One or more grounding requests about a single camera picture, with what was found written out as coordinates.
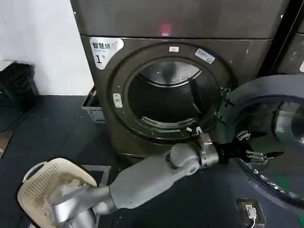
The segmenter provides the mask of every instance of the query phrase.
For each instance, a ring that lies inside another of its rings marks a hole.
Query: plastic crate
[[[85,98],[85,101],[82,104],[82,109],[87,111],[87,113],[95,123],[105,123],[105,116],[97,98],[97,92],[95,90],[95,87],[91,89],[90,93]]]
[[[12,63],[0,71],[0,112],[33,107],[38,99],[33,77],[34,67],[29,64]]]

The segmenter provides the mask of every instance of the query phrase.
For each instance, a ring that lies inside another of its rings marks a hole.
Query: dryer drum
[[[200,104],[193,103],[188,78],[196,81]],[[162,61],[144,68],[133,79],[128,101],[134,115],[145,123],[178,129],[206,116],[218,94],[219,87],[208,70],[180,61]]]

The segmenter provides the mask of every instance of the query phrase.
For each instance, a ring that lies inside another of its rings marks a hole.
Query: white label
[[[118,93],[114,93],[113,94],[113,101],[114,101],[114,105],[116,108],[122,108],[123,107],[123,103],[122,103],[122,96]]]
[[[169,47],[169,52],[179,52],[180,47]]]
[[[215,57],[200,48],[195,52],[195,55],[209,64],[215,60]]]
[[[90,45],[96,67],[103,70],[110,59],[124,47],[124,42],[120,38],[91,37]]]
[[[301,71],[301,72],[304,72],[304,61],[303,61],[303,63],[302,63],[301,66],[300,66],[300,71]]]

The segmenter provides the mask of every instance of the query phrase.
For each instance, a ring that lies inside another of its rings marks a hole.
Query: white plastic basket
[[[28,179],[28,176],[42,165],[43,167]],[[56,228],[52,219],[47,216],[43,206],[44,200],[58,185],[69,184],[73,179],[97,187],[90,174],[66,159],[56,158],[49,162],[41,162],[24,176],[17,194],[19,205],[41,228]]]

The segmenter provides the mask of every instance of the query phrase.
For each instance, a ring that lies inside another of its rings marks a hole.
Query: robotic arm
[[[199,149],[188,144],[176,144],[166,154],[149,157],[122,171],[110,186],[84,186],[56,199],[53,201],[55,218],[63,224],[90,208],[100,215],[122,208],[136,208],[169,189],[179,179],[194,174],[198,169],[225,164],[230,158],[267,162],[266,156],[252,152],[243,139],[217,144],[203,133]]]

